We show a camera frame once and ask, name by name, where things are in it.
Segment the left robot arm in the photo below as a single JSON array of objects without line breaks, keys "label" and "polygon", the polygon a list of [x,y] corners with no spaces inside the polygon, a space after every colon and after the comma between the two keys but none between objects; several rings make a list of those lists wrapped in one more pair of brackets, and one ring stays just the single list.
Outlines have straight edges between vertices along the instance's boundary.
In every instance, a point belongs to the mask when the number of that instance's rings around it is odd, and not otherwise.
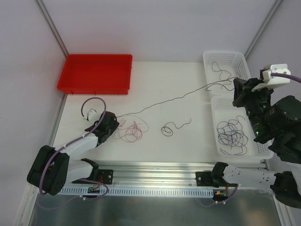
[{"label": "left robot arm", "polygon": [[68,183],[98,182],[99,164],[78,157],[106,142],[118,126],[114,113],[103,112],[100,119],[75,140],[60,148],[42,146],[29,170],[27,182],[50,195],[58,194]]}]

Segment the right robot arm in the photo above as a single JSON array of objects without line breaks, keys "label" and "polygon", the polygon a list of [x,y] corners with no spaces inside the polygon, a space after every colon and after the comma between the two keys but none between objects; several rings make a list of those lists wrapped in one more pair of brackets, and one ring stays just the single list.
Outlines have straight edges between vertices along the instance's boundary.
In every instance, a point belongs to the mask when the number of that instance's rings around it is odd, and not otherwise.
[{"label": "right robot arm", "polygon": [[301,103],[288,95],[271,105],[272,88],[264,87],[262,79],[234,81],[234,107],[243,107],[250,121],[254,142],[265,144],[289,171],[259,172],[217,162],[210,174],[217,185],[241,184],[265,191],[286,206],[301,207]]}]

